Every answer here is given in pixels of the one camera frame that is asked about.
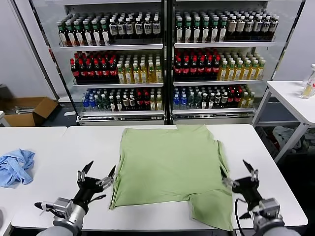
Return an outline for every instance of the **green t-shirt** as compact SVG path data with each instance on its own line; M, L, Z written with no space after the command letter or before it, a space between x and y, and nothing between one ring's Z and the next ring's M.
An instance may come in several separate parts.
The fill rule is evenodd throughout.
M190 201L192 216L212 227L233 230L232 192L222 143L205 125L177 129L124 130L110 208Z

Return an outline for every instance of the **cardboard box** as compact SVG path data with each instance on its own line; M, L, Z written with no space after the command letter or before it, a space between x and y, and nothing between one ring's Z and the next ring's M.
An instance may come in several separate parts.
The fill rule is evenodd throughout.
M5 120L11 126L40 126L58 106L58 103L48 97L13 98L0 102L0 110L4 112L14 110L15 106L34 107L35 110L27 114L5 115Z

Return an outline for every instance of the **white wall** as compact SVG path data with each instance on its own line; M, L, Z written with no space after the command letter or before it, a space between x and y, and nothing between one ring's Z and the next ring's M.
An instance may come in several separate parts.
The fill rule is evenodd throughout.
M311 64L315 63L314 9L315 1L306 0L274 80L303 80L311 75Z
M37 63L20 22L8 0L0 1L0 84L15 97L56 99Z

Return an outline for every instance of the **blue cloth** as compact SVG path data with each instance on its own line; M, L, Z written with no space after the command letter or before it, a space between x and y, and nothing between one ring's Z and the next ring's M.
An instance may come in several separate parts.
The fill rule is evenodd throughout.
M18 149L0 157L0 186L9 187L14 181L28 184L33 178L26 173L34 165L34 152Z

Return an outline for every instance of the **white table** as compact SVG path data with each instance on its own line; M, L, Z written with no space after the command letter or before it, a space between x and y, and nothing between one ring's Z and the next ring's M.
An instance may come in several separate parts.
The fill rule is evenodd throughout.
M56 140L60 139L67 127L11 127L0 128L0 156L18 148L35 152L34 167L31 174L37 179L37 171L46 160L50 149L53 149ZM11 229L11 220L16 210L28 198L28 185L18 183L13 188L0 187L0 210L3 214L3 223L0 225L0 236L8 234Z
M56 153L51 155L55 163L47 165L37 173L30 185L29 204L14 216L12 225L19 228L48 228L52 226L53 215L36 209L34 202L53 202L57 197L73 198L78 187L77 171L94 160L88 176L102 178L107 176L114 165L119 163L119 148L122 132L126 126L77 126L70 127L62 138ZM259 191L264 198L275 197L281 205L286 226L303 226L308 220L292 194L278 167L256 134L248 124L208 125L214 137L224 143L225 153L231 169L231 177L249 176L242 159L246 159L254 168L259 169ZM139 129L164 128L176 126L134 126ZM84 231L115 230L205 230L212 229L190 217L188 202L167 202L140 206L122 206L109 210L112 189L106 190L108 197L89 205L84 218ZM238 212L246 212L247 205L239 203ZM237 224L232 216L233 226ZM252 228L251 220L241 220L243 228Z
M308 128L315 127L315 96L309 99L300 98L303 90L302 81L268 81L267 84L268 88L252 120L252 125L255 127L258 124L271 94L301 122L276 156L275 162L278 163L285 156L286 152L296 145Z

